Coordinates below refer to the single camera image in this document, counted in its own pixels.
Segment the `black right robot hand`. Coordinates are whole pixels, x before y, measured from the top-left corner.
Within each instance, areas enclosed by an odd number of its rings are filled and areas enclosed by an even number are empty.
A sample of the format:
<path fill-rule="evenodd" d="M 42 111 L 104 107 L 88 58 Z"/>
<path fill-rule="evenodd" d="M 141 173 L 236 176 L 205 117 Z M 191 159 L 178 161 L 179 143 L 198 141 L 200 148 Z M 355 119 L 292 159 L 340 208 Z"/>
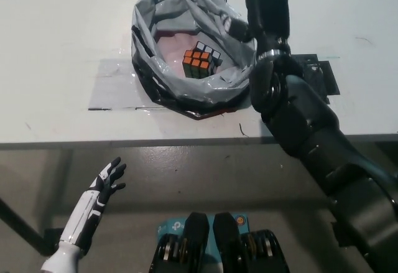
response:
<path fill-rule="evenodd" d="M 255 39 L 260 53 L 272 49 L 289 52 L 289 0 L 245 0 L 245 3 L 248 20 L 223 14 L 221 21 L 225 31 L 240 42 Z"/>

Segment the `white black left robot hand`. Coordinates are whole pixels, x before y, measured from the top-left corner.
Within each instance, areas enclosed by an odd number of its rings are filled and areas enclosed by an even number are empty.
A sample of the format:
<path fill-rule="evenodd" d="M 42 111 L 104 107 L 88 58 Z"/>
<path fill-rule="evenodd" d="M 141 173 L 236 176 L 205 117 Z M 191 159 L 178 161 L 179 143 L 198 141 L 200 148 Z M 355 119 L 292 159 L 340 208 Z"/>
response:
<path fill-rule="evenodd" d="M 62 242 L 80 248 L 83 255 L 88 252 L 111 195 L 126 186 L 125 183 L 116 183 L 125 169 L 126 164 L 121 163 L 120 157 L 102 169 L 75 205 L 60 237 Z"/>

